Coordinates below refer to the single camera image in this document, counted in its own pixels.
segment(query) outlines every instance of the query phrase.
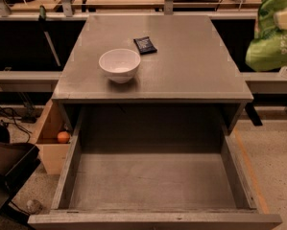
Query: concrete floor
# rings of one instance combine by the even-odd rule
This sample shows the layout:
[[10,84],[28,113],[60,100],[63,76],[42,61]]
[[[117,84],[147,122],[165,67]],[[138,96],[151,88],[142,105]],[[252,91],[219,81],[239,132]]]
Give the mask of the concrete floor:
[[[275,230],[287,230],[287,117],[282,111],[259,112],[263,126],[254,126],[243,115],[231,133],[234,150],[251,186],[260,212],[280,214],[283,223]],[[34,125],[25,125],[33,131]],[[23,141],[25,135],[10,128],[14,141]],[[49,212],[59,177],[47,175],[40,165],[21,189],[14,202],[25,209],[29,199],[39,200]],[[0,217],[0,230],[26,230],[6,218]]]

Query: green bag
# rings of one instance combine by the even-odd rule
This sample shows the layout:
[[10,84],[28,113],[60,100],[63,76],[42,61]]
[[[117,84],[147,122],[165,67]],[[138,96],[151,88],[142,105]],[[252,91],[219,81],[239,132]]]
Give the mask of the green bag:
[[271,71],[287,66],[287,0],[262,0],[254,32],[246,55],[249,67]]

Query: white bowl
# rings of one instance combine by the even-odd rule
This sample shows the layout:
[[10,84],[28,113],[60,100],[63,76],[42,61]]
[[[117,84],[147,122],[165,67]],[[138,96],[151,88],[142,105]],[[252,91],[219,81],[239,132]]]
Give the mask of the white bowl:
[[99,59],[99,65],[105,76],[118,83],[131,80],[136,74],[140,62],[140,55],[128,49],[110,50]]

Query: drawer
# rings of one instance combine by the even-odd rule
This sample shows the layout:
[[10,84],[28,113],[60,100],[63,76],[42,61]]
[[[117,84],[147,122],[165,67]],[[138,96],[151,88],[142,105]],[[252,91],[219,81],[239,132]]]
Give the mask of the drawer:
[[273,229],[215,103],[83,104],[49,215],[35,229]]

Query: small dark packet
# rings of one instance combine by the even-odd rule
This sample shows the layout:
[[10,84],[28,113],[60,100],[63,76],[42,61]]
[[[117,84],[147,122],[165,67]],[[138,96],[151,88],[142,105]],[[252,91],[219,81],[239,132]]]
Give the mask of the small dark packet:
[[148,36],[142,38],[135,38],[134,43],[140,52],[140,55],[155,53],[157,49],[154,47]]

